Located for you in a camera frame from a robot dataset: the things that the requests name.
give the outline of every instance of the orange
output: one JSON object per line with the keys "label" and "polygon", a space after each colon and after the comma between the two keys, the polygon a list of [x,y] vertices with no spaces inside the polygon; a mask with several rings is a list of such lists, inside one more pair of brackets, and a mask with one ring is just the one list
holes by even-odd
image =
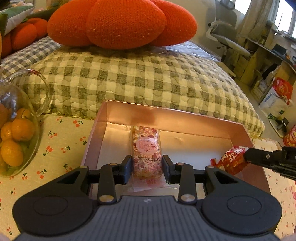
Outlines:
{"label": "orange", "polygon": [[7,167],[7,163],[3,160],[0,149],[0,174],[4,174],[7,171]]}
{"label": "orange", "polygon": [[24,161],[24,154],[20,144],[12,139],[3,142],[1,147],[3,160],[11,167],[19,167]]}
{"label": "orange", "polygon": [[20,108],[20,109],[17,111],[17,116],[16,116],[16,118],[18,118],[18,119],[20,119],[20,118],[30,119],[30,115],[31,115],[30,110],[28,110],[27,108]]}
{"label": "orange", "polygon": [[2,141],[6,141],[8,139],[12,139],[11,124],[12,124],[12,122],[6,122],[2,126],[2,129],[1,129],[1,138],[2,138]]}
{"label": "orange", "polygon": [[12,137],[16,141],[29,141],[32,139],[35,127],[28,119],[14,119],[11,125]]}
{"label": "orange", "polygon": [[8,109],[3,104],[0,104],[0,129],[8,120]]}

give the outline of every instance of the red candy package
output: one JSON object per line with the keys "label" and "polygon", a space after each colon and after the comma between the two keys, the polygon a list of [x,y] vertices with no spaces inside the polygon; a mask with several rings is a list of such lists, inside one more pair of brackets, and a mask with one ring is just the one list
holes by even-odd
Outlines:
{"label": "red candy package", "polygon": [[225,152],[218,162],[216,158],[211,159],[211,165],[231,175],[235,175],[247,166],[248,163],[245,161],[243,155],[248,149],[248,147],[234,146],[229,151]]}
{"label": "red candy package", "polygon": [[292,98],[293,86],[281,78],[276,78],[272,84],[276,93],[281,97],[283,101],[290,100]]}

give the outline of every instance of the white bag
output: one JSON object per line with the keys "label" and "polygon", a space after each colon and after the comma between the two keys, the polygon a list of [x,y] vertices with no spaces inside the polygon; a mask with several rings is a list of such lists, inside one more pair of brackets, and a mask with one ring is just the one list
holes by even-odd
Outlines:
{"label": "white bag", "polygon": [[293,106],[291,100],[287,102],[289,105],[278,96],[274,88],[271,88],[259,107],[268,119],[277,120],[287,108]]}

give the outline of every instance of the open box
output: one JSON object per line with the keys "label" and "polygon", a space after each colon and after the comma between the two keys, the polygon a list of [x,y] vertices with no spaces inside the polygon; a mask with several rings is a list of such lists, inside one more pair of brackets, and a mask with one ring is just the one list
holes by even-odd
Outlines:
{"label": "open box", "polygon": [[[106,101],[97,114],[81,165],[94,170],[108,163],[121,163],[126,155],[132,154],[131,126],[160,130],[162,155],[167,154],[173,163],[191,164],[194,169],[204,170],[211,158],[219,160],[232,146],[253,147],[245,127],[238,123],[178,110]],[[262,167],[249,164],[237,177],[270,193]],[[116,185],[116,192],[118,198],[125,194],[121,185]],[[204,197],[202,185],[197,184],[197,194]],[[155,188],[129,195],[177,196],[178,189]]]}

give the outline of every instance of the wall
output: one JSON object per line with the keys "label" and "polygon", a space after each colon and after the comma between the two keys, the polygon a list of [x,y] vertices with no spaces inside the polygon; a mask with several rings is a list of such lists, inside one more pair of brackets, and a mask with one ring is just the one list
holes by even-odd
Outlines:
{"label": "wall", "polygon": [[34,5],[36,9],[39,9],[39,8],[46,9],[46,0],[35,0]]}
{"label": "wall", "polygon": [[[215,0],[169,0],[170,2],[176,3],[184,8],[186,8],[196,19],[197,21],[197,33],[192,38],[192,41],[198,44],[201,44],[205,48],[209,49],[210,51],[216,53],[219,56],[222,56],[224,53],[225,48],[217,49],[220,47],[221,44],[214,40],[211,40],[206,37],[206,32],[209,29],[208,24],[215,20],[216,15],[216,6]],[[244,18],[244,14],[237,11],[236,9],[234,12],[237,15],[237,24],[236,28],[238,27],[239,23]]]}

